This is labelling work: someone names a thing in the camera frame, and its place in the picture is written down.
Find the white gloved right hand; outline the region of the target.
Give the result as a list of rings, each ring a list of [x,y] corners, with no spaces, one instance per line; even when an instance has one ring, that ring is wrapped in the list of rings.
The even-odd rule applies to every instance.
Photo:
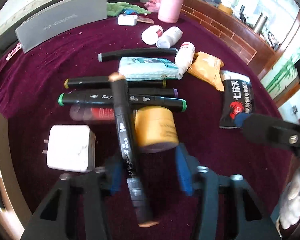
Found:
[[[277,226],[287,230],[300,219],[300,172],[296,171],[282,193]]]

